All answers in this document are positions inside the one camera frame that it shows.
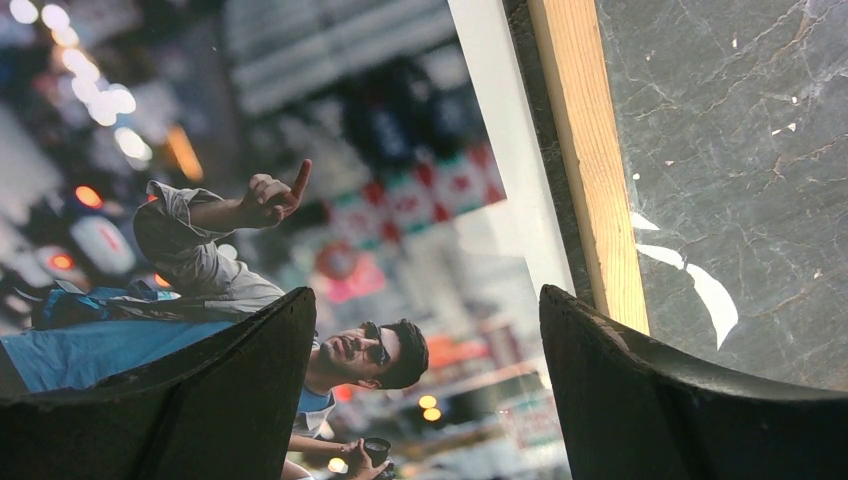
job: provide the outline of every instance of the black cup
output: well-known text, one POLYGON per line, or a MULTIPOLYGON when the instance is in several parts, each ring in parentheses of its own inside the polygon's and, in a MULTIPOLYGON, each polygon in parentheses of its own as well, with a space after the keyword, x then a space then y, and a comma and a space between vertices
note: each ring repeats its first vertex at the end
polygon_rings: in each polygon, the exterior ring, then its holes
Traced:
POLYGON ((392 444, 388 440, 378 437, 365 439, 365 453, 371 457, 371 465, 374 467, 385 462, 386 459, 389 458, 389 450, 391 450, 391 448, 392 444))

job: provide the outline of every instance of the man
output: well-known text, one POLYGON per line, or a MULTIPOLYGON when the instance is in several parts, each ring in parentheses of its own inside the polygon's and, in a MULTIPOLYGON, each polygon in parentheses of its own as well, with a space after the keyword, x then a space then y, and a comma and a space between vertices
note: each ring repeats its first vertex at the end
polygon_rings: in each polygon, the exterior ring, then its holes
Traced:
MULTIPOLYGON (((43 303, 43 314, 67 326, 0 337, 4 347, 0 349, 0 394, 88 388, 213 335, 278 299, 282 290, 243 262, 218 253, 214 241, 239 228, 276 226, 294 213, 311 168, 312 162, 306 160, 293 187, 268 175, 254 175, 238 200, 151 182, 148 193, 156 200, 138 209, 136 239, 181 298, 158 301, 120 295, 103 299, 54 290, 43 303), (85 308, 74 307, 79 303, 85 308), (80 312, 90 318, 76 320, 80 312)), ((361 442, 356 447, 305 437, 316 436, 332 410, 333 387, 349 383, 371 389, 405 388, 427 370, 428 358, 421 331, 406 320, 382 327, 368 323, 333 335, 321 345, 316 342, 290 450, 353 452, 361 457, 361 442)), ((310 478, 290 462, 286 470, 286 480, 310 478)), ((373 470, 362 466, 351 479, 371 479, 376 476, 373 470)))

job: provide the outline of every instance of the sunglasses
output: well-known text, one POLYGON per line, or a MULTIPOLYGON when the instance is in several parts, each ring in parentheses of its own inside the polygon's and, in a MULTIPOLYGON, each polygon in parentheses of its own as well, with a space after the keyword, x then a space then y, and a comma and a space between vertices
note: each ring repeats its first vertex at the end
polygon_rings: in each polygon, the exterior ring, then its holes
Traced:
POLYGON ((376 363, 377 366, 382 367, 388 363, 392 357, 389 356, 386 346, 383 345, 383 334, 380 327, 378 327, 374 322, 365 322, 362 324, 362 329, 365 330, 365 338, 369 340, 377 340, 377 345, 368 347, 365 351, 365 354, 368 356, 368 360, 376 363))

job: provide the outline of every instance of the wooden frame bar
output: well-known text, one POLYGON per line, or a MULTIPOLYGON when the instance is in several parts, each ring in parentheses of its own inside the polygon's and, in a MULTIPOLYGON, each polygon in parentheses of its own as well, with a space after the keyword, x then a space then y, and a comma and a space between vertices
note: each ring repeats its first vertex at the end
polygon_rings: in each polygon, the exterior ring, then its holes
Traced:
POLYGON ((593 0, 529 0, 527 5, 595 306, 617 322, 648 334, 595 4, 593 0))

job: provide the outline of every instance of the gray marble floor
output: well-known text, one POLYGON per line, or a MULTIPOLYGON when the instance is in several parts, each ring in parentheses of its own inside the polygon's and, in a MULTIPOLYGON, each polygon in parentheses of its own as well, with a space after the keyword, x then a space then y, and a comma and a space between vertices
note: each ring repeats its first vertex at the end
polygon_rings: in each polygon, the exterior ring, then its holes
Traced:
POLYGON ((598 15, 652 334, 848 390, 848 1, 598 15))

